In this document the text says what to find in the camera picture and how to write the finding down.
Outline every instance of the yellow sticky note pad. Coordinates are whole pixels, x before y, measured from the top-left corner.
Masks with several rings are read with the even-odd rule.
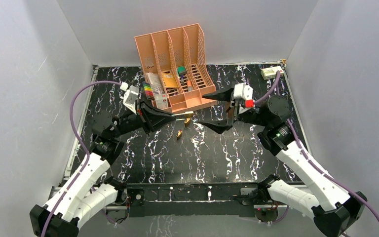
[[[162,80],[166,88],[178,88],[178,84],[172,74],[162,73]]]

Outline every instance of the red square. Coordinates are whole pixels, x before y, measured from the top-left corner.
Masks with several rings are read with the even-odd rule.
[[[254,106],[254,100],[245,100],[245,107],[251,108]]]

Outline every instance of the marble tabletop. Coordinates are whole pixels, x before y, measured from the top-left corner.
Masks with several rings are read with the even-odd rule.
[[[271,82],[261,76],[261,68],[272,64],[209,65],[207,71],[221,89],[231,82],[246,82],[254,90],[254,99],[260,98],[270,88]],[[144,81],[141,67],[99,68],[96,80],[125,81],[141,86]],[[285,81],[280,82],[281,95],[286,96],[292,108],[292,122],[304,143],[293,102]],[[93,88],[81,137],[86,145],[91,143],[91,119],[101,110],[119,116],[124,112],[123,91],[112,84]],[[101,181],[114,176],[127,183],[217,183],[258,182],[270,174],[284,181],[300,181],[283,162],[265,150],[257,137],[262,127],[237,122],[222,135],[196,123],[199,120],[218,120],[225,115],[224,104],[194,112],[193,122],[184,128],[184,121],[175,121],[155,133],[146,135],[143,129],[122,135],[123,152],[102,175]],[[183,134],[176,140],[178,130]],[[79,149],[72,171],[84,158]]]

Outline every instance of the small black and yellow object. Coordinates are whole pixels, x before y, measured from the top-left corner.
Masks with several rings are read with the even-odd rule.
[[[177,141],[182,137],[182,130],[179,130],[178,131],[178,134],[177,134]]]
[[[185,121],[184,121],[184,126],[185,127],[188,127],[191,123],[191,118],[186,118]]]

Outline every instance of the green object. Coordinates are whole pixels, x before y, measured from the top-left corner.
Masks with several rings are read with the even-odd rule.
[[[177,70],[178,70],[179,76],[183,76],[183,75],[187,74],[187,71],[185,70],[185,67],[183,67],[183,66],[178,67]]]

